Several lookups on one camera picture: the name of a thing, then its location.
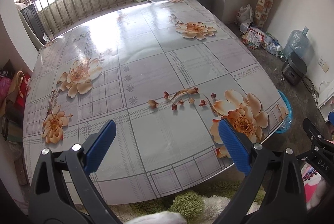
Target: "blue clamp pad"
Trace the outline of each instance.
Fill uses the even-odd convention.
[[[114,121],[108,121],[101,130],[94,134],[98,137],[91,145],[86,153],[86,160],[84,170],[87,175],[92,172],[96,172],[99,165],[101,164],[104,156],[106,155],[111,143],[116,137],[116,124]]]
[[[236,136],[238,133],[224,119],[219,122],[218,133],[237,169],[247,176],[251,171],[250,155]]]
[[[333,112],[329,112],[328,120],[332,125],[334,125],[334,113]]]

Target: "floral tablecloth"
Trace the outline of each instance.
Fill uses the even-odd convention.
[[[122,9],[40,50],[24,113],[28,177],[43,148],[68,150],[113,119],[116,138],[91,174],[96,188],[108,204],[162,197],[232,164],[222,117],[259,142],[285,109],[258,61],[197,1]]]

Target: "yellow bag handle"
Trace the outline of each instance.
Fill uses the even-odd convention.
[[[18,71],[16,73],[16,85],[19,88],[19,95],[20,95],[21,98],[23,98],[23,93],[20,91],[22,81],[24,81],[25,84],[28,83],[28,81],[26,80],[26,78],[24,76],[24,73],[22,71]]]

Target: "plaid pattern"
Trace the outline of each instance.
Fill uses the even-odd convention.
[[[206,154],[195,158],[195,162],[198,165],[203,179],[207,179],[221,170],[217,156],[211,149]]]
[[[181,189],[181,185],[173,169],[154,174],[152,175],[152,179],[159,194],[166,194],[176,189]]]
[[[162,104],[165,99],[161,92],[165,90],[172,94],[196,85],[201,93],[218,95],[214,90],[217,87],[222,90],[222,85],[218,84],[228,83],[227,89],[247,94],[255,93],[252,89],[260,85],[267,93],[255,94],[264,97],[260,100],[269,115],[269,127],[263,130],[264,135],[278,126],[280,114],[276,104],[283,103],[274,93],[272,82],[247,48],[195,0],[123,9],[109,14],[106,19],[108,21],[99,27],[102,31],[99,36],[107,33],[105,42],[95,41],[87,23],[65,33],[39,53],[24,115],[24,154],[29,180],[43,148],[56,152],[67,150],[74,143],[83,143],[108,119],[117,124],[116,138],[92,176],[108,204],[139,202],[175,193],[232,164],[228,158],[217,159],[214,153],[215,146],[208,133],[212,125],[210,109],[206,112],[198,104],[189,108],[185,101],[184,107],[172,112],[171,103]],[[203,41],[185,39],[176,32],[176,21],[203,21],[217,32]],[[117,32],[110,37],[111,27]],[[230,61],[234,66],[237,63],[221,46],[231,55],[242,54],[245,59],[240,59],[238,67],[233,68]],[[86,94],[77,94],[73,99],[67,96],[68,91],[59,94],[57,103],[67,116],[70,113],[73,116],[63,128],[64,140],[45,144],[41,138],[42,123],[51,91],[59,88],[57,81],[62,73],[68,72],[75,60],[84,57],[102,57],[103,72],[92,80],[92,89]],[[151,109],[147,106],[148,99],[161,105]],[[187,142],[189,137],[182,127],[193,133],[192,140]],[[167,154],[166,146],[161,146],[165,143],[169,146]],[[77,203],[71,179],[66,177],[66,182]]]

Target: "bottle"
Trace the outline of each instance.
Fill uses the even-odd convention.
[[[286,59],[288,59],[291,52],[293,51],[297,53],[300,58],[303,58],[310,45],[310,40],[306,36],[307,32],[308,32],[307,27],[305,27],[302,32],[299,30],[291,32],[288,38],[288,43],[285,45],[283,49],[283,55],[285,56]]]

